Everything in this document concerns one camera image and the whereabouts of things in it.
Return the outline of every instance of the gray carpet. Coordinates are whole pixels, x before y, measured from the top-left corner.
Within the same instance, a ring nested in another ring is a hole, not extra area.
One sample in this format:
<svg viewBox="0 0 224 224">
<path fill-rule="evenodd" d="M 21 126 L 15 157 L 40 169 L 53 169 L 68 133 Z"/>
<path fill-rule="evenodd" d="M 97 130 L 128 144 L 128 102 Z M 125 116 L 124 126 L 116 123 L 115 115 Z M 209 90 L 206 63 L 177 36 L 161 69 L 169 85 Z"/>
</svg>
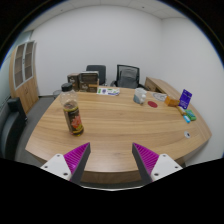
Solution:
<svg viewBox="0 0 224 224">
<path fill-rule="evenodd" d="M 53 96 L 39 98 L 38 102 L 31 108 L 31 110 L 27 114 L 28 121 L 16 149 L 15 161 L 34 165 L 37 167 L 41 167 L 44 164 L 43 162 L 37 160 L 31 153 L 26 151 L 25 147 L 38 121 L 53 101 Z"/>
</svg>

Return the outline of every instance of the jar lid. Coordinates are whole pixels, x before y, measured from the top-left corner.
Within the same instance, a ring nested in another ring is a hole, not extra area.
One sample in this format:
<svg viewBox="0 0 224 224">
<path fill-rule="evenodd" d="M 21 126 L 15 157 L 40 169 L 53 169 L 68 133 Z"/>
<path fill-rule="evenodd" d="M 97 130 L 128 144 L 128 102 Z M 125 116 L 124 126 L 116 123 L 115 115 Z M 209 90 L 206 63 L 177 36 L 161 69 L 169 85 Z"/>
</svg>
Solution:
<svg viewBox="0 0 224 224">
<path fill-rule="evenodd" d="M 71 90 L 72 90 L 72 83 L 64 83 L 64 84 L 61 86 L 61 90 L 62 90 L 62 92 L 68 92 L 68 91 L 71 91 Z"/>
</svg>

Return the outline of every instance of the cup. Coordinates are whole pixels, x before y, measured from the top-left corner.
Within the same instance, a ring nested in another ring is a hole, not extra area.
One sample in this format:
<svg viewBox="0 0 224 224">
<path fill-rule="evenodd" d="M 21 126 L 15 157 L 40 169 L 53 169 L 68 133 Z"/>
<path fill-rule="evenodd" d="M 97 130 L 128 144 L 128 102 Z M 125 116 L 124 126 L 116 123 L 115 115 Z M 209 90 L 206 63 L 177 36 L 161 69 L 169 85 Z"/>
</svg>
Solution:
<svg viewBox="0 0 224 224">
<path fill-rule="evenodd" d="M 137 88 L 135 89 L 135 95 L 134 95 L 134 102 L 138 104 L 143 104 L 145 102 L 146 94 L 147 91 L 145 91 L 142 88 Z"/>
</svg>

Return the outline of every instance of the white wall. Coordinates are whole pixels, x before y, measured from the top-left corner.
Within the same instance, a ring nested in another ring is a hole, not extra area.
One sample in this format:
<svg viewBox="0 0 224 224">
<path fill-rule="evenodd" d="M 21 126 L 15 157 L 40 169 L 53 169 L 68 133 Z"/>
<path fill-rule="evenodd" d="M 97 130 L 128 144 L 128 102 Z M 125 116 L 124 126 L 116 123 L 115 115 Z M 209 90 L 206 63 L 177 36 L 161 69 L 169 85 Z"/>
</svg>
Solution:
<svg viewBox="0 0 224 224">
<path fill-rule="evenodd" d="M 212 137 L 186 165 L 220 159 L 224 151 L 224 72 L 206 36 L 186 19 L 165 19 L 162 24 L 159 77 L 182 93 L 191 92 L 191 103 L 209 126 Z"/>
<path fill-rule="evenodd" d="M 140 83 L 158 67 L 161 20 L 125 7 L 85 7 L 59 15 L 34 30 L 39 95 L 52 95 L 67 75 L 88 64 L 106 65 L 107 84 L 117 64 L 140 68 Z"/>
</svg>

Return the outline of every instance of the glass cabinet door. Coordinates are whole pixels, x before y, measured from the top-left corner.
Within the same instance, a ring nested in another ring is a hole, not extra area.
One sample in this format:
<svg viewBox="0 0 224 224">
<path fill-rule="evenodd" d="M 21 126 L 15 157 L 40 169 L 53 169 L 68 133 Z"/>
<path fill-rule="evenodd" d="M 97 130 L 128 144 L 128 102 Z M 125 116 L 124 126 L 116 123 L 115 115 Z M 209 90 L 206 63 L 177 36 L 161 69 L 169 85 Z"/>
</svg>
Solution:
<svg viewBox="0 0 224 224">
<path fill-rule="evenodd" d="M 33 45 L 34 45 L 34 42 L 29 42 L 26 45 L 25 62 L 24 62 L 24 78 L 25 78 L 25 80 L 27 80 L 33 76 L 33 68 L 32 68 L 33 67 L 32 66 Z"/>
<path fill-rule="evenodd" d="M 18 49 L 16 51 L 16 57 L 15 57 L 15 62 L 14 62 L 14 83 L 15 83 L 15 88 L 20 86 L 24 80 L 23 80 L 23 50 L 24 50 L 25 44 L 22 44 L 18 46 Z"/>
</svg>

